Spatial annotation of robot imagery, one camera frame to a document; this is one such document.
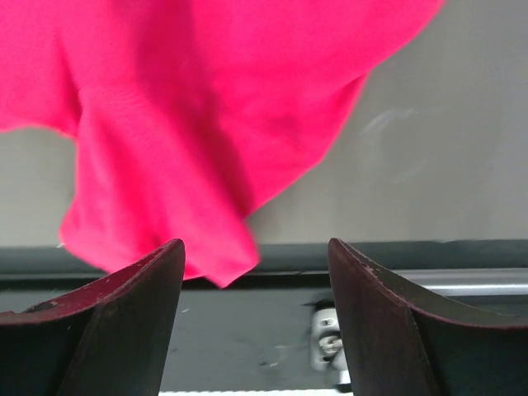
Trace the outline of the magenta t shirt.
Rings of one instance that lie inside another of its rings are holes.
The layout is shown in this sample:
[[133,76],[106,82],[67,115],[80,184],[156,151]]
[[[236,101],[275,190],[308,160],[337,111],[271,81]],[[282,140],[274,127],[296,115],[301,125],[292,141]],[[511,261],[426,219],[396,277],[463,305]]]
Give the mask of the magenta t shirt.
[[4,1],[1,128],[76,147],[59,238],[114,272],[179,238],[185,276],[259,261],[246,218],[318,165],[439,1]]

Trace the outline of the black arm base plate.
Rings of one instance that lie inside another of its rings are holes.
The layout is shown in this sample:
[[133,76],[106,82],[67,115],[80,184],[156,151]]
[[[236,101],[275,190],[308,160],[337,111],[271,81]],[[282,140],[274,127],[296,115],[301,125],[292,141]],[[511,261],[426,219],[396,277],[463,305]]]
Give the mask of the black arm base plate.
[[[348,243],[438,295],[527,321],[524,240]],[[3,252],[1,314],[20,313],[108,276],[47,249]],[[156,395],[355,395],[328,245],[266,246],[229,288],[184,281]]]

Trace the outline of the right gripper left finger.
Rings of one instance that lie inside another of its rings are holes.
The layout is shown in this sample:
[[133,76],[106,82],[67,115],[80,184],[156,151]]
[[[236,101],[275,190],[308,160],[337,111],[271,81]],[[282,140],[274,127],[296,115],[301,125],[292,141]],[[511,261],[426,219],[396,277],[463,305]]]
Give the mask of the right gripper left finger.
[[3,395],[156,395],[185,247],[172,240],[115,273],[1,314]]

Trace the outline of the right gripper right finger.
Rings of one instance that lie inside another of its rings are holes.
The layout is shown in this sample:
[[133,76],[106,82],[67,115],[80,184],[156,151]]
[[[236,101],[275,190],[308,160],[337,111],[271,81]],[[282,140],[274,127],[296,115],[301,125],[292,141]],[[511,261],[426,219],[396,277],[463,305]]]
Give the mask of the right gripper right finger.
[[328,266],[355,395],[525,395],[527,321],[438,295],[342,240]]

